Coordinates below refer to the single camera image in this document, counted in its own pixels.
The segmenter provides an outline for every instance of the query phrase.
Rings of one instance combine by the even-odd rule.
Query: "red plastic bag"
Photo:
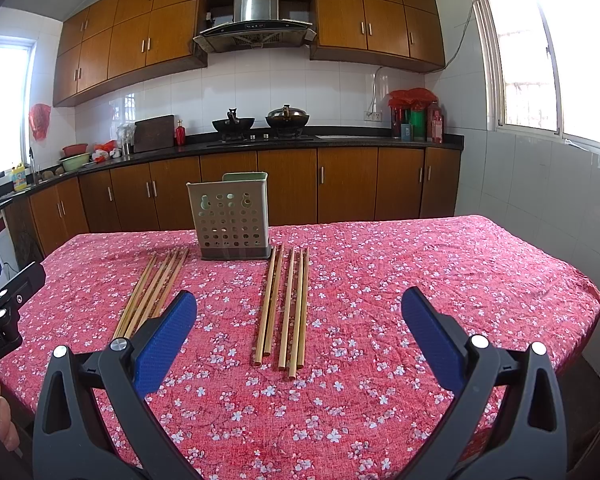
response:
[[[389,106],[393,108],[409,108],[419,112],[431,103],[438,102],[437,96],[426,88],[412,88],[410,90],[394,90],[389,92]]]
[[[49,128],[49,116],[51,106],[38,103],[29,110],[29,127],[33,138],[36,140],[46,139],[46,131]]]

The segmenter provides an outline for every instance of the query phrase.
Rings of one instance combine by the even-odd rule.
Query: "cloth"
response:
[[[79,235],[53,252],[45,287],[20,311],[24,343],[0,361],[0,379],[34,410],[53,348],[103,348],[150,254],[188,245],[173,296],[192,292],[198,319],[146,398],[183,455],[212,480],[385,478],[414,456],[451,400],[400,316],[406,288],[419,286],[496,346],[542,341],[557,370],[600,316],[588,278],[480,216],[288,226],[269,237],[311,254],[306,365],[296,380],[277,366],[288,253],[274,352],[256,367],[267,262],[202,261],[195,231]],[[494,391],[474,448],[503,392]],[[106,395],[96,396],[120,455],[137,461]]]

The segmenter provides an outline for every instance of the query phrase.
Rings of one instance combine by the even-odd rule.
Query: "electrical outlet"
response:
[[[375,123],[382,122],[382,112],[365,112],[365,121],[373,121]]]

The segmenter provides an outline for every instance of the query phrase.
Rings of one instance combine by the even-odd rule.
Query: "stainless steel range hood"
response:
[[[280,20],[278,0],[234,0],[234,20],[208,28],[193,38],[208,53],[301,46],[315,38],[312,23]]]

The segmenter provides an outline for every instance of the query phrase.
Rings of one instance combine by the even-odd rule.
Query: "tablecloth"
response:
[[[306,366],[295,380],[277,370],[279,334],[274,354],[253,364],[267,262],[202,261],[194,231],[80,235],[53,252],[0,379],[35,410],[52,349],[103,348],[151,253],[189,246],[173,295],[192,292],[198,318],[146,398],[180,452],[210,480],[386,478],[451,401],[400,316],[406,288],[419,286],[496,346],[544,342],[558,370],[600,316],[588,278],[480,216],[279,227],[270,242],[311,252]],[[283,278],[279,308],[284,295]],[[276,330],[281,323],[279,312]],[[494,391],[475,446],[502,394]],[[120,455],[137,462],[106,395],[96,396]]]

